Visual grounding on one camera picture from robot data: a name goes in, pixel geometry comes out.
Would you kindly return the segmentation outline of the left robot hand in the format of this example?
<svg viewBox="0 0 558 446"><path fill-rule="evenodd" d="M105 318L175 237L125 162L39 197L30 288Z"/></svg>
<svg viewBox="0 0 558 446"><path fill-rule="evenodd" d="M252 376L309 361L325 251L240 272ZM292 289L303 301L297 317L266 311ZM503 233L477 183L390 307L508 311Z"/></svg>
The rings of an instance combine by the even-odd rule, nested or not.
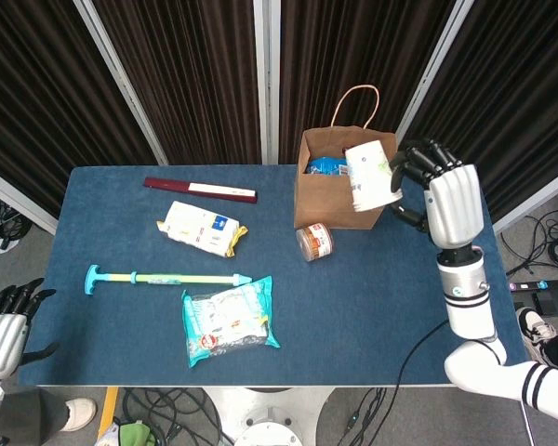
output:
<svg viewBox="0 0 558 446"><path fill-rule="evenodd" d="M50 357L59 347L52 342L47 347L25 352L34 315L55 289L35 290L44 278L21 286L11 284L0 291L0 381L9 378L21 366Z"/></svg>

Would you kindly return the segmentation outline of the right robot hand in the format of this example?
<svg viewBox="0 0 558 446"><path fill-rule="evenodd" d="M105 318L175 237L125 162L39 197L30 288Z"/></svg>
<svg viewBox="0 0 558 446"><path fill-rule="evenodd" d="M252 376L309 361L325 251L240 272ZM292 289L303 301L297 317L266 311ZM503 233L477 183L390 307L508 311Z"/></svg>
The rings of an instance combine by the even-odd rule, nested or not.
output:
<svg viewBox="0 0 558 446"><path fill-rule="evenodd" d="M481 189L476 167L465 164L444 145L429 138L407 139L390 161L391 191L398 200L393 213L430 235L443 250L470 245L484 228ZM402 205L402 182L410 178L424 193L425 211Z"/></svg>

